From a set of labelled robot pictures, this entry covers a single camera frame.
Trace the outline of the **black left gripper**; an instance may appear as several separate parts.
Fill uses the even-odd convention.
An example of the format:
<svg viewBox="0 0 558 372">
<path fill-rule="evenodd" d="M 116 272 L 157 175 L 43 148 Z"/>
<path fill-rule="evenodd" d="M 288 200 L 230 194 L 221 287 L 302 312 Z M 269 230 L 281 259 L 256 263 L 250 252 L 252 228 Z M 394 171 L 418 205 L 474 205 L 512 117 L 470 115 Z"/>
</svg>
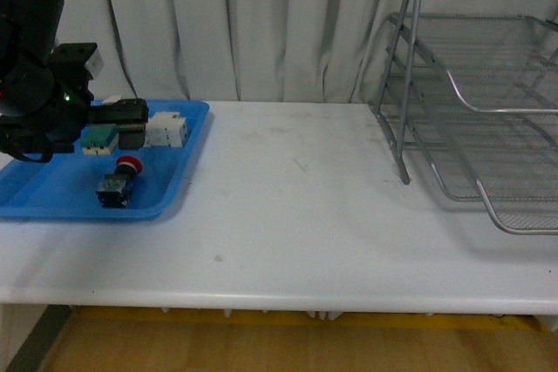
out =
<svg viewBox="0 0 558 372">
<path fill-rule="evenodd" d="M 92 105 L 93 99 L 86 87 L 73 90 L 56 84 L 51 98 L 38 111 L 22 117 L 1 117 L 1 152 L 23 162 L 49 162 L 56 154 L 75 152 L 74 143 L 87 123 L 119 125 L 120 150 L 144 146 L 143 124 L 148 120 L 144 99 Z"/>
</svg>

